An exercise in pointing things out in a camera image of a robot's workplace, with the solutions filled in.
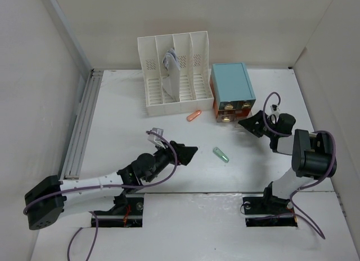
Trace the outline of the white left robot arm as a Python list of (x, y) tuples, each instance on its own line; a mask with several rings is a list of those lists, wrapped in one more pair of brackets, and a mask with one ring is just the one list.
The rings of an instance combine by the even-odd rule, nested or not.
[(24, 196), (24, 215), (29, 229), (41, 230), (58, 219), (82, 212), (111, 211), (120, 214), (126, 196), (157, 185), (154, 179), (168, 166), (188, 165), (197, 153), (196, 146), (170, 141), (153, 154), (143, 153), (123, 169), (78, 180), (60, 180), (51, 175)]

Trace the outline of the white spiral bound manual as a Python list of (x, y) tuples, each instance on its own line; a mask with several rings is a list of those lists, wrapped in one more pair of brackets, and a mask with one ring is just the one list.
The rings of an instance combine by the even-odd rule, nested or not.
[(162, 86), (175, 102), (179, 102), (181, 66), (173, 48), (165, 53), (163, 66), (166, 69), (167, 76), (162, 80)]

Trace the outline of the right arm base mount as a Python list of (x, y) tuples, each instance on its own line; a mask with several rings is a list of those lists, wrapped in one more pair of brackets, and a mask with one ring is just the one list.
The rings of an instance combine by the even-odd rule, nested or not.
[(298, 226), (290, 199), (273, 196), (271, 187), (266, 187), (262, 194), (244, 195), (241, 209), (247, 227)]

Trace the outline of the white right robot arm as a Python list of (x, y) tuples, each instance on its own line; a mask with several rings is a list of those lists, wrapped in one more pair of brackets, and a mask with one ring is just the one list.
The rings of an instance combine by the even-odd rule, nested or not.
[(288, 206), (291, 194), (296, 190), (316, 186), (336, 172), (336, 145), (332, 134), (327, 131), (311, 133), (293, 130), (295, 122), (290, 114), (267, 115), (264, 111), (238, 122), (254, 136), (268, 137), (273, 152), (291, 156), (289, 170), (281, 178), (270, 182), (262, 197), (256, 197), (256, 201), (249, 200), (252, 206), (261, 205), (269, 213)]

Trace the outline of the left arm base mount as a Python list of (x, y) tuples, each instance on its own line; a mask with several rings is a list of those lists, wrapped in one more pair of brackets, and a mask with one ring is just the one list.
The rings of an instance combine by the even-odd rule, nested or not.
[(114, 205), (107, 211), (96, 210), (98, 226), (101, 228), (140, 228), (143, 224), (145, 195), (135, 193), (116, 197)]

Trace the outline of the green transparent tube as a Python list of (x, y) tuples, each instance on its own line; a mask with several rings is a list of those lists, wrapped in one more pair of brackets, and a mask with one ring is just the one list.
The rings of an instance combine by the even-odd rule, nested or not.
[(213, 148), (213, 153), (217, 155), (217, 157), (219, 157), (224, 163), (228, 163), (230, 160), (229, 157), (218, 147)]

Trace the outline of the teal orange drawer box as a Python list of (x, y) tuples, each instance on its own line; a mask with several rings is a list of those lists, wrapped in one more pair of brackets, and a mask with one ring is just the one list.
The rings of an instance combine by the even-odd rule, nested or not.
[(218, 123), (246, 119), (256, 96), (243, 62), (213, 64), (210, 88), (214, 96), (213, 110)]

